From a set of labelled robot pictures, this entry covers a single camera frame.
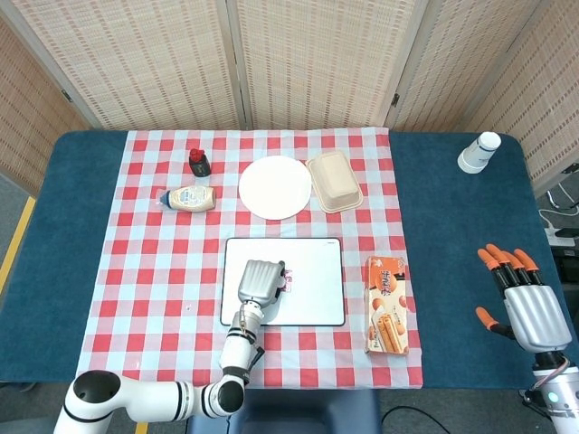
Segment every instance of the cable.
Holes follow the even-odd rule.
[[[444,425],[442,425],[439,421],[437,421],[433,416],[431,416],[430,414],[428,414],[426,411],[424,410],[420,410],[417,409],[416,407],[412,407],[410,405],[397,405],[396,407],[392,407],[389,411],[387,411],[384,416],[382,417],[382,421],[380,422],[381,425],[384,425],[384,421],[386,420],[386,418],[388,417],[388,415],[396,410],[414,410],[414,411],[418,411],[419,413],[423,414],[424,416],[426,416],[428,419],[432,420],[434,423],[436,423],[439,427],[441,427],[444,432],[446,432],[446,434],[451,434],[450,431],[448,431],[446,428],[444,428]]]
[[[577,208],[579,206],[579,201],[575,201],[575,199],[573,197],[571,197],[571,194],[569,194],[566,189],[561,185],[561,183],[558,184],[558,187],[561,189],[561,191],[563,192],[563,194],[565,196],[567,196],[567,199],[569,199],[571,201],[571,203],[573,205],[571,206],[561,206],[558,205],[555,202],[555,199],[553,199],[553,195],[551,194],[550,190],[547,190],[546,192],[546,197],[549,199],[549,202],[551,203],[551,206],[553,206],[553,208],[556,208],[557,210],[561,210],[561,211],[571,211],[573,210],[573,208]]]
[[[539,387],[541,387],[543,384],[545,384],[546,382],[550,382],[551,380],[553,380],[556,376],[558,376],[559,374],[561,374],[565,369],[567,369],[569,367],[569,364],[571,364],[571,362],[569,361],[569,359],[567,359],[565,356],[563,356],[564,360],[561,363],[561,365],[555,369],[554,371],[552,371],[550,374],[546,375],[545,377],[543,377],[541,380],[539,380],[538,382],[536,382],[535,384],[533,384],[533,387],[531,387],[530,391],[535,391],[536,389],[538,389]]]
[[[549,225],[549,229],[554,229],[555,226],[553,226],[553,223],[551,223],[551,222],[549,221],[549,219],[547,219],[541,212],[550,212],[550,213],[552,213],[552,214],[564,215],[565,217],[575,217],[575,215],[579,215],[579,208],[577,208],[573,214],[565,214],[564,212],[540,209],[540,210],[539,210],[539,215],[541,216],[541,218],[542,218],[544,221],[546,221],[546,224]]]

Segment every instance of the woven panel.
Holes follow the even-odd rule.
[[[56,139],[87,123],[0,20],[0,170],[38,194]]]
[[[14,5],[105,128],[240,127],[215,2]]]
[[[579,159],[579,2],[553,2],[498,76],[467,129],[516,137],[534,185]]]
[[[442,0],[392,127],[452,130],[498,56],[507,51],[538,0]]]
[[[382,126],[413,8],[413,0],[240,0],[253,127]]]

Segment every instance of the mayonnaise bottle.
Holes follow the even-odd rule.
[[[200,212],[215,207],[215,190],[204,185],[169,190],[161,195],[159,201],[172,210]]]

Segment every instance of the small dark bottle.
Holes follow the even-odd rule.
[[[203,149],[191,149],[191,152],[189,152],[189,167],[191,167],[193,175],[200,178],[211,174],[211,167]]]

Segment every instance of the white plate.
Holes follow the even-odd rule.
[[[311,175],[300,161],[266,156],[251,163],[239,180],[243,204],[266,220],[283,220],[303,210],[311,196]]]

